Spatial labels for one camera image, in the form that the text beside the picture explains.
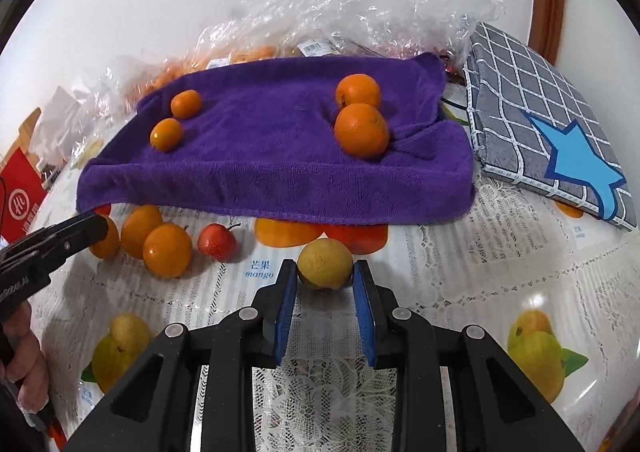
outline red apple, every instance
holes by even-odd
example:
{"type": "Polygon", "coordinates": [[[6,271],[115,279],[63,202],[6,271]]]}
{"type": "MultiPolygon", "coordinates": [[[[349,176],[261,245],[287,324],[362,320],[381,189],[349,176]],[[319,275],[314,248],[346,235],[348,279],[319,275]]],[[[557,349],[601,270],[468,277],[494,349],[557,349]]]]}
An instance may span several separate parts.
{"type": "Polygon", "coordinates": [[[221,263],[227,262],[236,251],[237,244],[231,229],[239,226],[227,228],[219,223],[205,226],[198,236],[198,250],[221,263]]]}

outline purple towel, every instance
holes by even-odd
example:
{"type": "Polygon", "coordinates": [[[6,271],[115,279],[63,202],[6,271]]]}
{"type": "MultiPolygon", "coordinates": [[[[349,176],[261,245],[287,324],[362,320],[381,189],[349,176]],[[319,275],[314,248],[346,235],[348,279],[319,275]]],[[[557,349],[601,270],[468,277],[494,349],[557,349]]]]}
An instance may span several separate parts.
{"type": "Polygon", "coordinates": [[[138,114],[84,169],[78,212],[106,203],[334,224],[433,223],[474,197],[463,128],[438,120],[440,59],[281,58],[185,75],[140,101],[138,114]],[[335,88],[367,73],[391,131],[377,162],[343,153],[332,125],[335,88]],[[196,89],[202,111],[182,121],[169,153],[149,145],[175,94],[196,89]]]}

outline barcode label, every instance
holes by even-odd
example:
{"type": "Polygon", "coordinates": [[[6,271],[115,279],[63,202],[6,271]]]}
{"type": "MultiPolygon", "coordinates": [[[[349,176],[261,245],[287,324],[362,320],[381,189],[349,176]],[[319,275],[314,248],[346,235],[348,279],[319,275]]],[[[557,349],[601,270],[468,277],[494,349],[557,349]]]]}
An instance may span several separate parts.
{"type": "Polygon", "coordinates": [[[340,52],[329,41],[305,41],[298,45],[305,57],[322,57],[322,55],[338,55],[340,52]]]}
{"type": "Polygon", "coordinates": [[[223,66],[228,66],[229,64],[231,64],[230,56],[225,58],[212,58],[207,64],[207,70],[210,70],[211,68],[222,68],[223,66]]]}

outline finger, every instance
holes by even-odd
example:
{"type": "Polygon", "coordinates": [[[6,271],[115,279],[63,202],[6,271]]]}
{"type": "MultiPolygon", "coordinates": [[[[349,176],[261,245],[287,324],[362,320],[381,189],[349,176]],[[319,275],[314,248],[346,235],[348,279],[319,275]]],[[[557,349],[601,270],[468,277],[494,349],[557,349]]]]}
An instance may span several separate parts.
{"type": "Polygon", "coordinates": [[[27,412],[38,412],[47,402],[48,392],[49,373],[44,357],[40,355],[22,382],[18,403],[27,412]]]}
{"type": "Polygon", "coordinates": [[[2,324],[4,334],[8,337],[22,337],[31,327],[31,305],[28,302],[20,304],[17,310],[2,324]]]}
{"type": "Polygon", "coordinates": [[[32,331],[20,339],[15,349],[14,359],[6,366],[6,378],[12,383],[24,378],[33,368],[40,355],[40,342],[32,331]]]}

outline red bag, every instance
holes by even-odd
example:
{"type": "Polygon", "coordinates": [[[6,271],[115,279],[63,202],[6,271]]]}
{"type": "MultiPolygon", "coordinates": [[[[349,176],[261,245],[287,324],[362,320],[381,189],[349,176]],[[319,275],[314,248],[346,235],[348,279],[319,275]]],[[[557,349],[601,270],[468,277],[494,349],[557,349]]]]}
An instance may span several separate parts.
{"type": "Polygon", "coordinates": [[[0,190],[3,201],[0,235],[13,243],[27,234],[47,193],[40,184],[40,176],[20,149],[9,158],[0,177],[4,181],[4,190],[0,190]]]}

